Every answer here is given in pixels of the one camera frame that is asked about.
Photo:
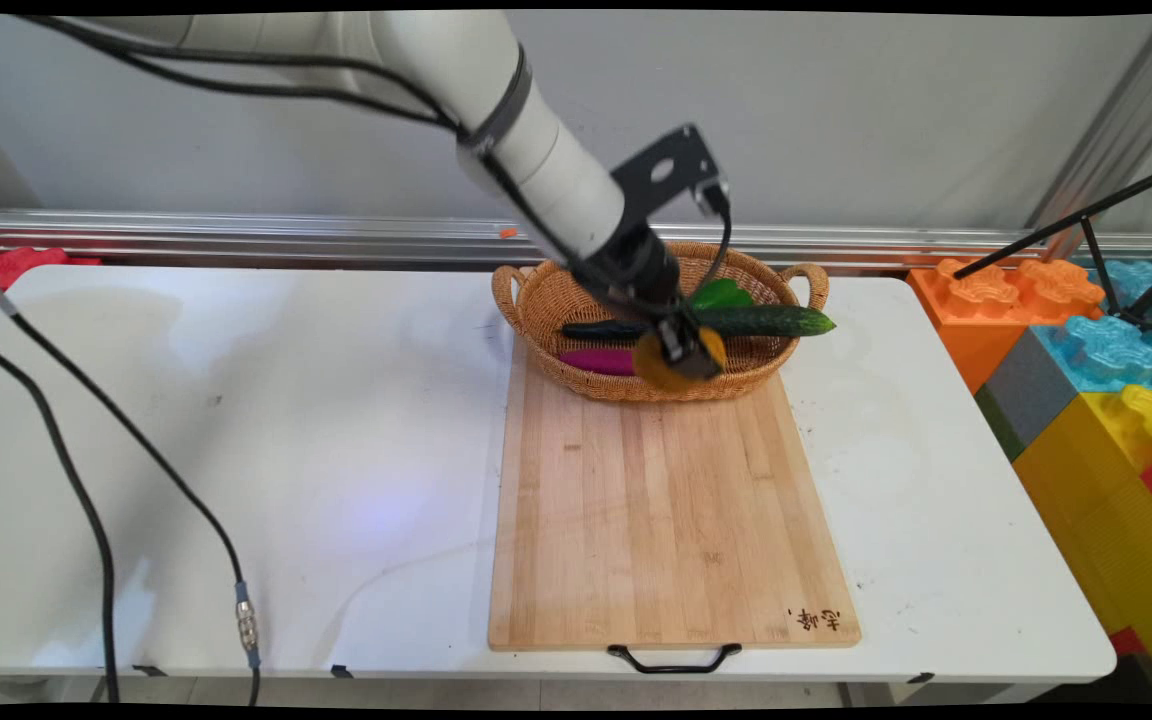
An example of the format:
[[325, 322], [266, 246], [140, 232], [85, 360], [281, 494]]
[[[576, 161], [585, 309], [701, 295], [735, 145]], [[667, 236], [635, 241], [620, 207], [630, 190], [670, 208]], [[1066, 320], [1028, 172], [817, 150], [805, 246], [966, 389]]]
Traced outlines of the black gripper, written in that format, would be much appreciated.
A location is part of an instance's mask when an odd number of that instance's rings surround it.
[[723, 340], [698, 340], [685, 311], [670, 311], [680, 297], [675, 255], [647, 223], [637, 223], [582, 260], [576, 281], [582, 290], [622, 323], [653, 324], [666, 364], [684, 364], [690, 381], [723, 373]]

